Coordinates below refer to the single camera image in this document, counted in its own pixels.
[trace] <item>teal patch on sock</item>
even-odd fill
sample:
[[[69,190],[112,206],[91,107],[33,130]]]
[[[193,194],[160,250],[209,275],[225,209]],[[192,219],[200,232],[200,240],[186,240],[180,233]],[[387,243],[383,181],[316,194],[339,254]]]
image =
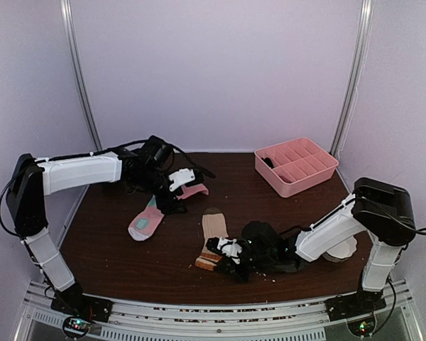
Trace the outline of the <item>teal patch on sock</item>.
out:
[[[156,205],[156,198],[153,196],[147,206],[152,207]]]
[[[137,222],[136,222],[136,229],[145,229],[148,224],[150,223],[150,220],[146,219],[146,218],[140,218]]]

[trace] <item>white arm segment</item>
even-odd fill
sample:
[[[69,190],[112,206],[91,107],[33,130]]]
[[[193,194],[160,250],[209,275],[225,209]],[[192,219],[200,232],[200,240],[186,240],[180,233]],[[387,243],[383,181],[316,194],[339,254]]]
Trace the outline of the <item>white arm segment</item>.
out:
[[[34,236],[26,237],[21,243],[24,242],[57,290],[64,291],[74,284],[74,276],[50,238],[47,227]]]
[[[295,243],[297,247],[296,254],[307,261],[315,261],[332,247],[359,232],[366,231],[366,228],[355,220],[351,213],[355,202],[352,201],[346,205],[348,201],[354,198],[355,194],[348,195],[342,200],[339,206],[341,209],[338,212],[318,226],[316,226],[318,223],[312,224],[311,228],[316,226],[312,231],[301,232]]]
[[[301,232],[298,235],[295,246],[296,254],[307,261],[318,259],[324,252],[342,243],[355,234],[366,231],[359,221],[351,213],[355,194],[348,195],[336,213],[328,217],[324,222],[312,224],[312,231]],[[368,263],[364,268],[361,286],[365,291],[378,292],[383,289],[386,279],[394,267],[395,261],[402,247],[392,247],[380,242],[376,236],[373,238],[373,248]]]
[[[44,195],[93,183],[113,183],[120,180],[121,160],[115,153],[39,163],[44,168]]]

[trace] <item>beige sock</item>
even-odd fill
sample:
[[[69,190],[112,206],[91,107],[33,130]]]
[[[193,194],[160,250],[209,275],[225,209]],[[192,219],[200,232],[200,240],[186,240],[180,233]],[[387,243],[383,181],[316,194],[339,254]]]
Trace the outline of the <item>beige sock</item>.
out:
[[[202,228],[204,230],[204,247],[200,256],[196,259],[195,266],[213,271],[216,263],[222,256],[207,249],[206,243],[212,237],[228,237],[226,219],[224,215],[215,207],[207,208],[202,216]]]

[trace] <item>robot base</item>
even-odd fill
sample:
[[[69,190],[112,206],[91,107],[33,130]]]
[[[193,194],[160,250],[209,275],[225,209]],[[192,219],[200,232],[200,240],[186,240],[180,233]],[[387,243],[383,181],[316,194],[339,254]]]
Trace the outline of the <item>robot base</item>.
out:
[[[356,293],[347,296],[337,296],[325,301],[330,321],[354,318],[372,313],[386,307],[385,300],[380,297],[374,301],[360,300]]]
[[[105,323],[109,322],[109,316],[111,315],[113,306],[111,301],[84,295],[82,295],[82,299],[87,307],[92,307],[93,318],[91,320]],[[67,308],[57,296],[54,296],[50,308],[55,311],[60,311],[61,313],[70,314],[70,309]],[[90,313],[90,309],[82,311],[80,313],[81,319],[90,321]]]

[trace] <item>pink sock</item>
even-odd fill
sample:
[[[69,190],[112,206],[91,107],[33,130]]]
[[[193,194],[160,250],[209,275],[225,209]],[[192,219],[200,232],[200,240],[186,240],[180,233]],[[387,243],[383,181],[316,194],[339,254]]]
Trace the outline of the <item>pink sock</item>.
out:
[[[183,194],[178,199],[185,199],[196,193],[208,195],[208,189],[203,184],[192,187],[182,186],[182,189]],[[163,218],[164,214],[156,207],[156,199],[153,196],[145,210],[139,213],[130,223],[128,232],[134,240],[142,242],[155,233],[156,227],[158,227]]]

